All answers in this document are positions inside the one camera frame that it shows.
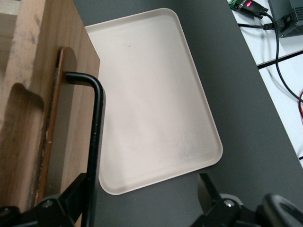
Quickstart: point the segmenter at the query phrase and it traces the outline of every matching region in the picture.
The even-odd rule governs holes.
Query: screw
[[[42,207],[48,208],[48,207],[52,206],[52,204],[53,204],[53,201],[47,200],[45,203],[42,204]]]
[[[3,211],[0,212],[0,217],[4,217],[11,212],[9,208],[5,208]]]
[[[234,202],[231,200],[224,200],[224,203],[228,207],[233,207],[235,205]]]

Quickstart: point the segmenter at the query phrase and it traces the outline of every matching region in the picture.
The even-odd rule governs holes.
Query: dark gray table
[[[301,165],[226,0],[74,2],[86,26],[152,9],[175,11],[223,144],[222,159],[209,168],[119,196],[98,186],[95,226],[189,226],[202,213],[198,172],[250,209],[269,192],[303,209]]]

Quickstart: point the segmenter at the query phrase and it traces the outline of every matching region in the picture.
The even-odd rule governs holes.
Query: plastic tray
[[[106,94],[99,180],[122,194],[219,161],[223,148],[178,16],[87,27]]]

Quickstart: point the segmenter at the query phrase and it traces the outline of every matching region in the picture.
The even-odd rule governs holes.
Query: wire
[[[300,102],[303,103],[303,100],[302,100],[299,96],[297,96],[297,95],[289,88],[289,86],[286,84],[286,82],[285,82],[285,80],[284,80],[284,78],[283,78],[283,76],[282,76],[282,74],[281,74],[281,71],[280,71],[280,68],[279,68],[279,34],[278,34],[278,28],[277,28],[277,26],[276,26],[276,24],[275,24],[275,21],[274,21],[273,17],[272,17],[271,15],[269,15],[269,14],[267,14],[266,16],[271,20],[271,22],[272,22],[273,25],[274,25],[274,29],[275,29],[275,34],[276,34],[276,60],[275,60],[275,64],[276,64],[276,70],[277,70],[277,72],[278,72],[278,75],[279,75],[279,77],[280,77],[280,79],[281,79],[281,81],[282,81],[284,87],[288,90],[288,92],[289,92],[290,94],[292,94],[292,95],[293,95],[296,99],[298,99]]]
[[[239,27],[251,27],[251,28],[259,28],[264,29],[263,25],[247,25],[247,24],[238,24]]]
[[[302,99],[302,95],[303,95],[303,90],[301,91],[299,97]],[[300,114],[301,114],[301,117],[303,119],[303,103],[301,101],[298,101],[298,107],[299,107],[299,111],[300,111]]]

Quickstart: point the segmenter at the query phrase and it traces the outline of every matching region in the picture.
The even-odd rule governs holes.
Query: wooden board
[[[21,1],[4,77],[0,80],[0,207],[37,203],[53,78],[61,47],[77,71],[98,76],[99,58],[72,0]],[[86,172],[93,90],[75,86],[61,191]]]

